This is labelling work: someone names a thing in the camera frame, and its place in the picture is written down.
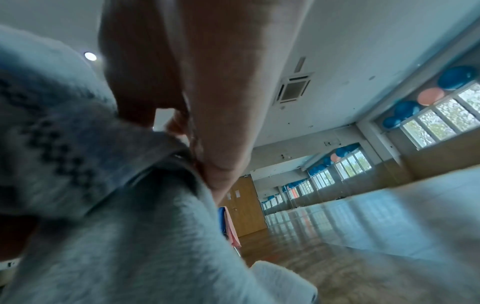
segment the pink exercise ball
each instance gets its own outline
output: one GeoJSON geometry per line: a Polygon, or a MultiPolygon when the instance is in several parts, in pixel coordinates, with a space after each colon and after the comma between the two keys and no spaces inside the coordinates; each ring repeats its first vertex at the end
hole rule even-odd
{"type": "Polygon", "coordinates": [[[417,101],[422,106],[429,106],[445,97],[445,92],[441,88],[430,88],[418,95],[417,101]]]}
{"type": "Polygon", "coordinates": [[[336,163],[340,160],[340,158],[334,153],[334,154],[330,155],[330,160],[332,162],[336,163]]]}

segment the wooden floor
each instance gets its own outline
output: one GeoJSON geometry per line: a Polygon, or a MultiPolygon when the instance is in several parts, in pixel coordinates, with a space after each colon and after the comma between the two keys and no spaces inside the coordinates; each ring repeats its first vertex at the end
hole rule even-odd
{"type": "Polygon", "coordinates": [[[480,168],[267,217],[240,239],[324,303],[480,303],[480,168]]]}

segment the pink towel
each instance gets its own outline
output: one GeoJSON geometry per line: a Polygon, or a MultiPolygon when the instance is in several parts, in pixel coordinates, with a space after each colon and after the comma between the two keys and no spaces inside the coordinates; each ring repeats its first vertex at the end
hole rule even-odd
{"type": "Polygon", "coordinates": [[[230,217],[229,209],[225,208],[225,227],[226,227],[226,235],[228,236],[228,241],[231,243],[233,247],[240,248],[240,241],[239,237],[237,236],[237,232],[235,231],[234,223],[232,222],[232,218],[230,217]]]}

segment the human skin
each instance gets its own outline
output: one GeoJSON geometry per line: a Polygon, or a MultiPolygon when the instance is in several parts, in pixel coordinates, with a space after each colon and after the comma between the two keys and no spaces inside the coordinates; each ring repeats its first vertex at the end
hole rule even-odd
{"type": "Polygon", "coordinates": [[[186,134],[220,202],[243,173],[311,0],[106,0],[99,30],[119,114],[186,134]]]}

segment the shiny floor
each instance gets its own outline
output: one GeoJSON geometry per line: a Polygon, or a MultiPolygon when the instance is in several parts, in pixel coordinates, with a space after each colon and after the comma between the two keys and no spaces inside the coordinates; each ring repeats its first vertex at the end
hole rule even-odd
{"type": "Polygon", "coordinates": [[[240,239],[323,303],[480,303],[480,167],[282,211],[240,239]]]}

